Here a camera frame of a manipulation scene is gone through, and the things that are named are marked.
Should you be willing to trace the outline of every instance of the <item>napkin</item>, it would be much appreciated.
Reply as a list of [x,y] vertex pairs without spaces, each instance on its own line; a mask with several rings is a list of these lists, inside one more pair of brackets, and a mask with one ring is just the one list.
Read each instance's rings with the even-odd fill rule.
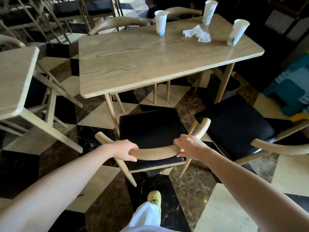
[[198,38],[199,42],[210,42],[211,41],[211,37],[210,37],[209,33],[203,31],[203,29],[201,29],[201,27],[199,25],[195,26],[192,29],[184,30],[182,32],[182,34],[185,37],[196,36]]

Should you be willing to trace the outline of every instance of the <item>foot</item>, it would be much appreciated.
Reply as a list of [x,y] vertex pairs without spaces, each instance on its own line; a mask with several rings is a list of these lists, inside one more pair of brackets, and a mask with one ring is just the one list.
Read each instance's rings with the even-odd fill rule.
[[157,205],[161,212],[161,194],[159,191],[151,191],[148,194],[147,201]]

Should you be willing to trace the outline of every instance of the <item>gray trash bin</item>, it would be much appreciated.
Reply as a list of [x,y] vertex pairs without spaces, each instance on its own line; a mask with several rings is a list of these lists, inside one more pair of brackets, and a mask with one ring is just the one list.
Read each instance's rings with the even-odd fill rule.
[[[209,79],[209,83],[207,85],[207,98],[208,101],[211,102],[212,104],[214,104],[214,101],[216,99],[220,83],[221,80],[216,76],[216,74],[212,73]],[[239,81],[237,81],[234,77],[231,76],[229,78],[229,81],[227,83],[221,101],[235,95],[237,91],[240,89],[240,87],[241,86]]]

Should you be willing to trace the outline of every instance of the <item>person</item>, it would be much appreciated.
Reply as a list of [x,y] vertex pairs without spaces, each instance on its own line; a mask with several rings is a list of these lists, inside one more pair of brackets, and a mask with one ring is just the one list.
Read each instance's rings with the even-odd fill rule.
[[[262,231],[309,229],[309,214],[265,180],[191,135],[174,144],[182,149],[178,156],[205,163]],[[44,176],[0,210],[0,231],[48,231],[107,159],[137,161],[128,154],[132,148],[138,147],[128,140],[102,145]],[[171,231],[160,227],[160,210],[160,193],[153,191],[121,232]]]

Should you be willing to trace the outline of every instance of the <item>person's left arm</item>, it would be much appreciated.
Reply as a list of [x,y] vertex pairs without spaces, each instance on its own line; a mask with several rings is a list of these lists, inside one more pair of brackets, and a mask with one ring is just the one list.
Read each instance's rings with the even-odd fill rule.
[[132,148],[128,140],[102,145],[44,176],[0,210],[0,231],[48,231],[107,159],[137,161]]

